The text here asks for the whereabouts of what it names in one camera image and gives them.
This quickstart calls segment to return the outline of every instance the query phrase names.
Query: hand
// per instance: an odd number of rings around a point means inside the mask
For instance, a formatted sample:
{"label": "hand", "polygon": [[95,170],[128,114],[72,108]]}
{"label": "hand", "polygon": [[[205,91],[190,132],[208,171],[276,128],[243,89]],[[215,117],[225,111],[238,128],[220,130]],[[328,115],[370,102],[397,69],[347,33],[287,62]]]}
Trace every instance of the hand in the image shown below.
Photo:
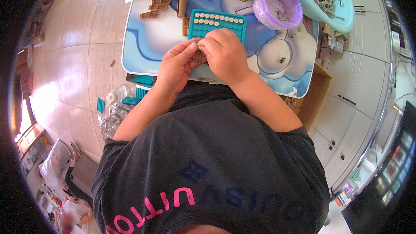
{"label": "hand", "polygon": [[211,71],[228,86],[238,86],[252,74],[244,47],[230,30],[209,32],[198,42],[198,47],[206,55]]}
{"label": "hand", "polygon": [[68,198],[68,200],[70,200],[70,202],[76,203],[76,196],[75,196],[75,195],[70,196],[70,197]]}
{"label": "hand", "polygon": [[179,43],[163,56],[155,87],[169,89],[174,93],[184,89],[190,73],[206,62],[205,56],[201,57],[200,63],[194,63],[192,60],[196,52],[195,41],[198,40],[200,38]]}
{"label": "hand", "polygon": [[81,202],[82,202],[82,205],[86,206],[88,209],[91,209],[91,206],[86,200],[81,200]]}

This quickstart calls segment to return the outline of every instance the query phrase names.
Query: teal basin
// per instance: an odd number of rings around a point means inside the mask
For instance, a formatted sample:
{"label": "teal basin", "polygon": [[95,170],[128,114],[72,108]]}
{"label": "teal basin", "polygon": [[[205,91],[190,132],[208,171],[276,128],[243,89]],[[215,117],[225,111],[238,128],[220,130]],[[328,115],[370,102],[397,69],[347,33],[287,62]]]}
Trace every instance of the teal basin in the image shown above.
{"label": "teal basin", "polygon": [[340,5],[339,0],[335,0],[335,12],[336,16],[345,18],[342,21],[339,18],[330,18],[322,9],[318,7],[314,0],[299,0],[302,4],[303,14],[314,20],[327,23],[331,28],[340,33],[348,33],[351,31],[354,25],[354,3],[352,0],[343,0],[344,5]]}

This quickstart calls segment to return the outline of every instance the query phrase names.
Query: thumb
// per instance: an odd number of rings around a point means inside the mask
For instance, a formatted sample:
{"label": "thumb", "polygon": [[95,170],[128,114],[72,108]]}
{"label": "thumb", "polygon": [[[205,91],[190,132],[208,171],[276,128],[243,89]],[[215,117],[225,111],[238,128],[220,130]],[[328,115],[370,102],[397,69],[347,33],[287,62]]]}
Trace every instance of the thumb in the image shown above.
{"label": "thumb", "polygon": [[191,43],[186,49],[177,55],[177,58],[182,63],[186,63],[196,52],[196,42]]}

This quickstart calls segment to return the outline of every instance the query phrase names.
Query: glue bottle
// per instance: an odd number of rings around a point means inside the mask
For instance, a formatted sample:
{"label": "glue bottle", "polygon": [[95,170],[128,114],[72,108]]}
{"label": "glue bottle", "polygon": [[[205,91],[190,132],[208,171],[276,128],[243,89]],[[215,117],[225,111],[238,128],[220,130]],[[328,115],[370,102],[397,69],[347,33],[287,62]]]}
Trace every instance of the glue bottle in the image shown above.
{"label": "glue bottle", "polygon": [[114,102],[122,101],[122,99],[127,97],[127,95],[128,95],[127,88],[123,84],[118,86],[115,89],[112,89],[107,95],[107,101],[109,102],[107,107],[113,104]]}

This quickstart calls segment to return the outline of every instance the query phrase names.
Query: purple bowl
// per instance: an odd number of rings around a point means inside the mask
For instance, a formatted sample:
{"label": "purple bowl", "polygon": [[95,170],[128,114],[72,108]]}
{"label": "purple bowl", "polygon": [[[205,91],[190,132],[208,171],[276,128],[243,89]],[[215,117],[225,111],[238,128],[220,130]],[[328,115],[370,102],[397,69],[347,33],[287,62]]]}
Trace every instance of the purple bowl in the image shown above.
{"label": "purple bowl", "polygon": [[266,0],[254,0],[253,11],[258,21],[272,30],[295,29],[303,18],[302,5],[299,0],[279,0],[288,16],[288,22],[275,18],[266,5]]}

